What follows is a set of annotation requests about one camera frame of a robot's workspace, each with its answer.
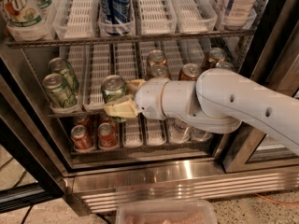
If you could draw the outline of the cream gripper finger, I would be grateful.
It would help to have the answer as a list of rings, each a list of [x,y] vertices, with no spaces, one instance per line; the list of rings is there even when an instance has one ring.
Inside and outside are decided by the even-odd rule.
[[[144,79],[134,79],[126,82],[127,94],[135,95],[139,88],[146,83]]]
[[[140,113],[133,95],[125,95],[120,99],[104,104],[105,112],[111,117],[134,119]]]

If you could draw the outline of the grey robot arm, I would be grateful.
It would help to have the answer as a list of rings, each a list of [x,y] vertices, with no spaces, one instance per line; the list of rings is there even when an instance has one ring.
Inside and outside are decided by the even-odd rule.
[[[299,100],[226,69],[206,70],[195,81],[152,78],[104,110],[127,119],[180,119],[211,133],[231,133],[245,122],[299,154]]]

